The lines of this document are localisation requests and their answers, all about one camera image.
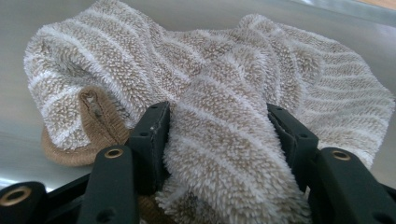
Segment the cloth fold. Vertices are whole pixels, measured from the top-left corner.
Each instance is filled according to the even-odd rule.
[[[394,110],[360,55],[320,35],[248,15],[229,30],[164,30],[116,0],[44,26],[24,58],[46,155],[92,163],[150,105],[172,106],[156,200],[176,223],[308,223],[267,118],[279,105],[370,168]]]

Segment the fuzzy fabric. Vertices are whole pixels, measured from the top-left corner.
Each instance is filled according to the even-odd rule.
[[[305,223],[266,103],[370,168],[394,109],[361,56],[320,35],[244,17],[230,30],[171,32],[116,0],[44,26],[24,59],[46,155],[93,162],[149,105],[172,104],[157,202],[177,223]]]

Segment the table surface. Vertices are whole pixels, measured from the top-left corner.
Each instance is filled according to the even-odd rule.
[[[124,2],[147,14],[164,28],[174,31],[233,28],[243,16],[259,13],[273,21],[335,39],[355,50],[370,65],[379,81],[392,92],[396,92],[396,24],[392,24],[392,21],[387,19],[382,22],[370,18],[358,18],[353,16],[353,13],[346,15],[328,8],[301,4],[299,1],[306,2],[306,0],[129,0]],[[64,167],[45,158],[40,146],[42,118],[27,89],[22,59],[29,39],[42,25],[70,18],[93,2],[93,0],[35,0],[34,2],[0,0],[0,189],[16,182],[35,180],[44,183],[48,190],[52,190],[91,170],[90,166]],[[371,172],[380,182],[396,188],[394,117],[381,150],[375,157]]]

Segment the white stripe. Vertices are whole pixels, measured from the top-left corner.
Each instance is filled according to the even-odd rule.
[[[353,62],[348,62],[348,63],[325,63],[323,65],[325,67],[329,67],[329,68],[341,67],[344,65],[359,65],[359,66],[362,66],[364,69],[367,69],[366,64],[359,62],[359,61],[353,61]]]
[[[358,110],[358,109],[361,109],[361,110],[366,109],[367,110],[367,109],[373,109],[373,108],[376,108],[377,110],[382,110],[385,114],[389,113],[389,110],[387,108],[385,108],[383,105],[370,105],[370,106],[368,106],[368,105],[357,105],[357,106],[354,106],[354,107],[351,107],[351,108],[341,108],[340,110],[334,110],[332,112],[329,112],[328,108],[325,108],[326,111],[320,111],[320,110],[314,110],[314,109],[310,109],[308,107],[305,107],[304,108],[304,112],[309,112],[311,114],[319,114],[319,115],[336,115],[336,114],[340,114],[340,113],[345,113],[345,112],[347,112],[349,110],[352,110],[352,111]]]
[[[33,77],[32,81],[28,84],[28,88],[29,90],[32,90],[35,87],[35,85],[37,85],[38,82],[41,82],[49,77],[58,77],[58,76],[59,75],[56,74],[55,72],[47,70],[45,72],[38,74],[38,76]]]
[[[248,28],[257,29],[256,28],[257,24],[259,24],[260,22],[264,21],[264,20],[261,20],[261,18],[258,19],[256,17],[254,17],[253,20],[254,20],[254,22],[251,23]]]
[[[274,52],[274,49],[271,47],[271,44],[268,42],[267,38],[266,38],[261,32],[259,32],[259,31],[257,31],[257,30],[253,30],[253,31],[256,32],[257,34],[259,34],[259,36],[262,37],[262,41],[264,41],[264,42],[267,44],[268,50],[270,50],[271,55],[272,55],[273,57],[276,57],[276,54],[275,54],[275,52]],[[275,68],[276,74],[281,74],[281,73],[280,73],[280,70],[279,70],[280,68],[279,68],[279,66],[277,66],[277,64],[272,64],[272,66]],[[277,82],[277,83],[275,84],[276,100],[274,101],[274,104],[275,104],[275,105],[279,105],[280,97],[281,97],[283,94],[282,94],[282,90],[281,90],[282,88],[281,88],[281,86],[280,86],[280,77],[277,78],[276,80],[279,80],[279,82]]]
[[[207,30],[196,30],[196,32],[203,36],[206,37],[207,39],[211,40],[211,41],[219,41],[219,42],[224,42],[224,41],[230,41],[233,42],[235,44],[235,42],[229,37],[229,36],[224,36],[222,34],[215,34],[212,35],[210,34]]]
[[[47,59],[47,60],[52,60],[50,57],[48,57],[48,56],[46,56],[46,55],[43,55],[43,54],[36,55],[36,54],[33,54],[33,53],[26,54],[26,57],[23,58],[23,60],[24,60],[25,62],[30,62],[30,61],[32,61],[33,59],[39,59],[39,60]]]
[[[208,85],[214,85],[223,91],[227,92],[230,96],[232,96],[237,102],[241,103],[245,108],[247,108],[249,111],[253,111],[253,116],[256,117],[258,122],[267,122],[267,120],[264,119],[264,116],[259,114],[256,108],[254,108],[250,103],[249,100],[246,98],[245,95],[238,95],[234,91],[231,90],[230,87],[225,86],[224,84],[218,82],[215,80],[213,77],[207,77],[207,76],[198,76],[197,79],[202,80]]]
[[[203,150],[199,142],[196,142],[185,136],[179,136],[178,139],[187,146],[194,148],[195,153],[201,154],[201,156],[207,158],[210,161],[216,161],[218,166],[223,167],[230,175],[233,176],[233,180],[239,180],[241,184],[245,185],[245,187],[248,189],[248,192],[251,193],[251,196],[256,197],[257,201],[269,203],[262,190],[257,188],[257,182],[254,181],[254,178],[248,172],[242,173],[240,170],[237,171],[229,161],[224,160],[222,157],[211,152],[210,150]]]
[[[214,123],[218,124],[219,126],[225,127],[226,130],[229,130],[231,133],[236,133],[237,135],[247,139],[257,149],[264,148],[264,145],[262,144],[262,142],[260,142],[258,140],[258,138],[256,136],[252,136],[252,134],[246,133],[243,130],[235,128],[233,123],[226,122],[225,120],[219,119],[219,118],[215,117],[213,114],[209,114],[208,112],[206,112],[198,107],[194,107],[192,105],[186,105],[182,102],[180,102],[177,105],[177,107],[180,107],[182,109],[193,112],[194,114],[196,114],[196,116],[198,118],[201,118],[203,120],[211,120]],[[273,161],[279,160],[278,155],[273,155],[273,153],[269,153],[269,156],[273,159]]]
[[[82,123],[79,116],[70,127],[64,130],[64,132],[59,133],[60,130],[56,130],[56,133],[51,134],[51,137],[55,136],[54,138],[52,138],[53,143],[56,145],[61,145],[64,142],[64,139],[68,138],[69,135],[75,132],[77,129],[82,130]]]
[[[98,17],[102,16],[102,14],[99,14],[99,13],[93,11],[93,10],[88,10],[88,11],[91,12],[91,13],[93,13],[93,14],[95,14],[95,15],[98,16]],[[84,27],[85,29],[92,30],[92,31],[96,32],[97,34],[99,34],[99,36],[103,37],[106,41],[108,41],[108,43],[110,43],[110,44],[113,45],[116,49],[118,49],[118,50],[120,51],[120,53],[122,54],[122,56],[123,56],[124,58],[128,59],[128,61],[133,65],[133,67],[140,68],[140,67],[136,64],[136,62],[134,61],[134,59],[131,57],[131,55],[130,55],[128,52],[126,52],[125,49],[124,49],[119,43],[117,43],[117,41],[114,40],[111,36],[107,35],[107,34],[106,34],[105,32],[103,32],[102,30],[100,30],[100,29],[98,29],[98,28],[95,28],[95,27],[91,27],[91,26],[89,26],[89,25],[87,25],[87,24],[85,24],[85,23],[83,23],[83,22],[81,22],[81,21],[74,21],[74,23],[77,24],[77,25],[80,25],[80,26]],[[134,33],[134,35],[135,35],[136,40],[140,42],[140,39],[138,38],[139,36],[137,36],[136,33]],[[142,78],[144,79],[146,85],[148,86],[148,89],[149,89],[149,90],[153,90],[153,88],[152,88],[152,86],[151,86],[151,84],[150,84],[150,82],[149,82],[148,74],[145,73],[145,70],[144,70],[144,69],[139,69],[139,70],[140,70],[140,71],[143,71],[143,73],[144,73],[143,76],[140,76],[140,77],[142,77]],[[164,89],[163,86],[162,86],[162,85],[159,85],[159,83],[158,83],[156,80],[153,80],[153,81],[157,84],[157,87],[158,87],[159,89],[161,89],[162,93],[165,93],[165,94],[167,95],[167,97],[166,97],[167,99],[175,100],[176,96],[175,96],[174,94],[172,94],[172,93],[169,92],[168,90]]]
[[[317,35],[317,34],[312,33],[312,32],[302,31],[302,30],[300,30],[300,29],[298,29],[298,28],[296,28],[296,27],[288,26],[288,25],[281,24],[281,23],[279,24],[279,26],[280,26],[280,27],[284,27],[284,28],[286,28],[286,29],[288,29],[288,30],[295,31],[295,33],[297,33],[297,34],[299,34],[299,33],[306,33],[306,34],[308,34],[308,35],[310,35],[310,36],[313,36],[315,39],[318,39],[318,40],[321,41],[321,42],[326,42],[326,43],[332,43],[332,44],[341,45],[340,43],[338,43],[338,42],[335,41],[335,40],[329,39],[329,38],[324,37],[324,36],[322,36],[322,35]]]
[[[330,104],[340,104],[340,103],[353,103],[353,102],[358,102],[358,101],[366,101],[366,100],[386,100],[384,97],[377,97],[377,96],[363,96],[359,98],[346,98],[346,99],[339,99],[339,100],[334,100],[334,99],[323,99],[323,98],[315,98],[310,95],[307,95],[305,97],[306,101],[311,101],[311,102],[322,102],[322,103],[330,103]]]
[[[376,133],[376,132],[368,132],[366,130],[356,129],[356,128],[328,127],[328,126],[324,127],[324,128],[318,128],[318,130],[323,130],[323,132],[326,133],[327,135],[332,134],[332,133],[337,133],[338,135],[340,135],[340,133],[345,133],[345,132],[353,133],[353,134],[358,133],[358,134],[362,135],[364,138],[368,138],[371,141],[376,142],[377,145],[381,144],[381,139],[378,139],[378,133]]]
[[[330,88],[327,86],[316,85],[314,88],[320,89],[322,91],[335,92],[335,93],[357,93],[357,92],[361,92],[361,91],[383,91],[383,89],[373,88],[373,87],[372,88],[364,88],[364,89],[355,89],[355,90],[344,90],[344,89],[334,89],[334,88]]]
[[[166,197],[165,202],[162,202],[164,204],[164,207],[168,207],[168,206],[172,205],[175,201],[177,201],[181,197],[185,196],[188,190],[189,190],[188,188],[186,188],[182,185],[179,185],[175,190],[169,190],[172,193]]]
[[[205,63],[205,59],[192,47],[188,46],[187,44],[184,44],[176,39],[174,39],[171,36],[164,36],[163,37],[164,43],[170,43],[176,46],[181,47],[182,49],[186,50],[198,63]]]
[[[242,71],[241,67],[239,66],[240,63],[235,59],[234,55],[231,54],[230,57],[226,58],[226,60],[236,70],[236,72],[238,73],[238,75],[241,78],[241,80],[243,81],[243,83],[245,85],[247,85],[247,83],[246,83],[246,72]]]
[[[329,93],[327,93],[327,94],[312,94],[311,93],[311,95],[309,95],[307,97],[309,97],[309,99],[318,99],[319,101],[328,100],[328,101],[343,102],[344,100],[347,100],[347,101],[349,101],[349,100],[350,101],[357,100],[357,101],[359,101],[361,99],[370,98],[373,95],[375,97],[377,97],[377,98],[380,98],[380,99],[384,99],[384,97],[385,98],[388,97],[388,93],[384,92],[384,91],[383,92],[381,92],[381,91],[376,91],[376,92],[363,91],[363,92],[358,92],[358,94],[351,92],[350,94],[340,93],[340,95],[338,93],[336,93],[336,94],[334,94],[334,93],[333,94],[329,94]]]
[[[247,47],[247,48],[249,48],[249,49],[251,49],[253,52],[255,52],[255,53],[254,53],[255,57],[257,57],[257,58],[259,58],[259,59],[261,58],[260,53],[257,54],[257,53],[256,53],[256,50],[255,50],[254,48],[252,48],[252,47]],[[238,63],[237,60],[235,59],[235,55],[234,55],[234,54],[232,54],[232,56],[228,58],[228,61],[230,61],[231,65],[233,65],[234,68],[235,68],[237,71],[239,71],[239,74],[245,74],[245,72],[242,72],[242,70],[240,69],[239,66],[236,66],[236,65],[239,64],[239,63]],[[245,83],[247,86],[250,86],[250,85],[248,85],[248,84],[246,83],[246,81],[245,81],[245,80],[246,80],[246,76],[243,77],[243,80],[244,80],[244,83]],[[280,100],[280,96],[281,96],[281,92],[280,92],[280,83],[279,83],[279,79],[278,79],[278,78],[276,78],[276,83],[273,83],[273,85],[276,86],[276,89],[275,89],[275,98],[276,98],[276,99],[275,99],[275,101],[274,101],[274,104],[277,105],[277,104],[279,104],[279,100]]]
[[[271,32],[265,32],[265,33],[264,33],[263,30],[257,28],[257,25],[258,25],[260,22],[270,22],[270,25],[272,25],[272,27],[274,27],[275,29],[272,29]],[[285,34],[285,32],[284,32],[282,29],[280,29],[279,26],[277,26],[273,21],[255,20],[252,24],[249,25],[248,28],[254,29],[254,30],[258,30],[258,31],[260,31],[260,33],[262,33],[263,35],[265,34],[265,35],[267,35],[268,37],[275,37],[276,35],[279,35],[279,33],[280,33],[281,35],[283,35],[283,36],[284,36],[284,34]]]
[[[99,36],[104,38],[110,45],[114,46],[121,53],[121,55],[123,57],[128,59],[128,62],[132,64],[133,68],[135,68],[137,71],[139,71],[139,77],[141,77],[143,79],[143,81],[145,82],[145,85],[148,87],[148,90],[153,90],[151,83],[149,81],[149,76],[146,71],[146,68],[137,65],[137,63],[134,61],[134,59],[131,57],[131,55],[129,53],[127,53],[125,51],[125,49],[119,43],[117,43],[111,36],[107,35],[106,33],[102,32],[101,30],[99,30],[95,27],[91,27],[87,24],[84,24],[81,21],[74,20],[73,24],[77,25],[77,26],[81,26],[84,29],[88,29],[88,30],[96,32]]]
[[[282,35],[280,36],[280,38],[284,38],[284,36],[283,36],[284,33],[285,33],[285,32],[283,31],[283,32],[282,32]],[[262,32],[258,32],[258,34],[260,34],[261,37],[265,38],[265,36],[263,36],[263,33],[262,33]],[[280,43],[283,43],[283,46],[285,46],[285,47],[290,51],[290,59],[291,59],[292,68],[291,68],[291,69],[288,68],[289,72],[288,72],[287,74],[285,74],[285,73],[283,73],[283,72],[280,72],[280,70],[276,70],[276,73],[279,74],[278,77],[279,77],[279,81],[280,81],[280,83],[279,83],[278,85],[276,85],[276,99],[279,99],[279,101],[281,101],[282,99],[284,99],[284,97],[287,97],[288,94],[290,94],[289,92],[286,92],[287,88],[285,88],[285,87],[282,85],[283,82],[285,82],[285,81],[287,81],[287,80],[290,79],[290,77],[288,76],[288,74],[291,75],[291,78],[297,79],[297,81],[303,79],[303,78],[302,78],[302,75],[298,72],[298,65],[297,65],[298,63],[297,63],[297,59],[296,59],[295,53],[294,53],[294,51],[295,51],[295,48],[294,48],[294,47],[295,47],[295,46],[292,45],[289,41],[286,41],[286,40],[283,41],[283,42],[280,42]],[[273,48],[273,46],[272,46],[271,43],[268,44],[268,49],[271,50],[272,55],[275,55],[276,57],[278,56],[278,55],[274,52],[274,48]],[[299,87],[302,88],[302,91],[303,91],[303,92],[306,91],[305,85],[299,85]]]
[[[44,118],[47,118],[50,115],[50,107],[52,106],[53,103],[56,101],[64,98],[66,95],[73,95],[73,94],[78,94],[79,91],[82,89],[82,87],[76,87],[72,86],[68,88],[67,90],[64,90],[62,92],[59,92],[58,94],[52,95],[46,103],[42,105],[40,108],[41,114],[43,115]]]
[[[141,21],[141,24],[143,24],[143,26],[145,27],[145,29],[146,29],[147,31],[149,31],[149,26],[147,25],[147,23],[146,23],[145,21],[143,21],[143,19],[142,19],[138,14],[136,14],[136,12],[134,12],[132,8],[127,7],[126,9],[129,10],[129,11],[131,11],[131,13],[132,13],[134,16],[137,16],[136,18],[139,19],[139,20]],[[135,31],[134,29],[131,29],[130,26],[129,26],[127,23],[121,21],[118,17],[113,16],[113,15],[107,15],[107,14],[99,13],[99,12],[96,12],[96,13],[100,14],[102,17],[106,17],[106,18],[108,18],[109,20],[112,20],[112,21],[118,23],[120,26],[122,26],[122,28],[128,30],[130,33],[134,34],[135,36],[138,36],[138,34],[136,33],[136,31]],[[174,72],[174,74],[177,75],[178,77],[180,77],[181,79],[190,81],[190,77],[186,76],[184,73],[182,73],[180,70],[178,70],[173,64],[171,64],[171,63],[169,63],[168,61],[166,61],[166,60],[163,58],[163,56],[159,55],[159,53],[157,52],[157,50],[156,50],[156,49],[154,48],[154,46],[152,45],[152,42],[151,42],[151,41],[148,41],[147,43],[148,43],[147,49],[150,49],[150,52],[151,52],[152,54],[154,54],[155,56],[157,56],[157,59],[158,59],[159,61],[161,61],[162,63],[165,63],[168,67],[170,67],[171,70]]]
[[[281,25],[281,24],[276,24],[276,28],[279,29],[279,30],[281,30],[281,31],[284,31],[284,29],[281,29],[281,28],[278,27],[279,25]],[[258,32],[259,34],[262,35],[262,30],[260,30],[260,29],[255,28],[253,31]],[[338,42],[336,42],[336,41],[334,41],[334,40],[325,39],[325,38],[323,38],[323,37],[320,36],[320,35],[316,35],[316,34],[313,34],[313,33],[310,33],[310,32],[306,32],[306,33],[309,33],[309,34],[311,34],[311,35],[314,35],[314,37],[316,37],[316,38],[319,39],[320,41],[323,41],[323,42],[326,42],[326,43],[332,43],[332,44],[341,45],[340,43],[338,43]],[[332,53],[332,52],[324,51],[324,50],[321,50],[321,49],[315,49],[315,48],[313,48],[311,45],[305,44],[304,42],[300,42],[299,40],[296,40],[296,39],[294,39],[293,42],[294,42],[294,43],[297,43],[297,45],[304,45],[306,48],[310,48],[310,49],[312,49],[313,51],[316,51],[316,52],[318,52],[318,53],[321,54],[321,55],[325,55],[325,54],[327,54],[327,55],[348,55],[348,54],[357,55],[355,52],[352,52],[352,51],[348,51],[348,52],[335,52],[335,53]]]
[[[314,52],[319,53],[322,57],[324,57],[324,55],[328,55],[328,56],[342,56],[342,55],[353,55],[353,56],[358,56],[357,53],[353,52],[353,51],[346,51],[346,52],[329,52],[329,51],[325,51],[322,49],[316,49],[314,48],[312,45],[308,45],[305,44],[304,42],[300,42],[299,40],[294,40],[294,43],[297,43],[296,45],[302,45],[305,48],[311,49]]]
[[[341,76],[332,76],[332,75],[324,75],[321,76],[320,79],[333,79],[333,80],[346,80],[346,79],[352,79],[352,80],[358,80],[362,81],[373,81],[375,80],[375,77],[373,77],[371,74],[350,74],[350,75],[341,75]]]
[[[94,72],[99,74],[99,77],[102,78],[107,85],[110,86],[110,89],[115,91],[118,95],[123,96],[120,98],[120,101],[122,104],[124,104],[127,107],[128,111],[134,111],[133,104],[129,104],[126,100],[124,100],[126,97],[124,96],[124,92],[122,91],[122,87],[118,86],[116,82],[114,82],[109,73],[106,72],[106,70],[102,67],[99,62],[96,61],[95,57],[87,50],[84,48],[84,46],[73,36],[63,34],[57,30],[55,30],[52,27],[45,26],[41,29],[42,32],[48,33],[49,35],[53,35],[55,37],[58,37],[62,39],[64,42],[69,42],[71,44],[74,44],[78,51],[88,60],[92,63],[92,68]]]
[[[310,109],[305,109],[304,110],[304,114],[310,114],[310,115],[306,115],[309,117],[310,123],[314,122],[314,120],[316,122],[319,122],[320,120],[323,119],[333,119],[334,117],[336,117],[337,119],[341,119],[341,118],[345,118],[345,119],[349,119],[349,120],[353,120],[353,119],[371,119],[372,121],[378,122],[380,123],[382,126],[384,127],[388,127],[388,123],[381,119],[379,116],[376,115],[360,115],[360,114],[345,114],[344,111],[342,111],[343,113],[335,112],[333,114],[325,114],[323,115],[322,113],[319,113],[317,111],[313,111]]]
[[[365,89],[375,89],[375,86],[377,86],[377,80],[373,79],[372,80],[367,80],[367,79],[361,79],[361,80],[357,80],[358,82],[349,82],[349,84],[359,84],[362,85],[364,84],[364,86],[359,86],[359,90],[365,90]],[[315,84],[315,86],[313,88],[316,88],[318,85],[325,87],[325,88],[329,88],[329,89],[334,89],[334,92],[337,91],[342,91],[342,92],[353,92],[353,90],[350,89],[350,87],[343,85],[345,83],[343,83],[343,80],[338,80],[338,83],[336,81],[326,81],[326,80],[321,80],[319,84]]]

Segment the brass screw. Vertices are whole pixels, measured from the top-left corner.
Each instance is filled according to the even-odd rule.
[[[21,186],[16,189],[10,190],[0,199],[0,205],[11,206],[25,200],[32,193],[32,190],[26,186]]]
[[[119,148],[113,148],[106,152],[105,157],[108,159],[114,159],[122,155],[123,150]]]
[[[350,161],[350,156],[346,154],[345,152],[338,151],[338,150],[333,150],[332,155],[340,161]]]

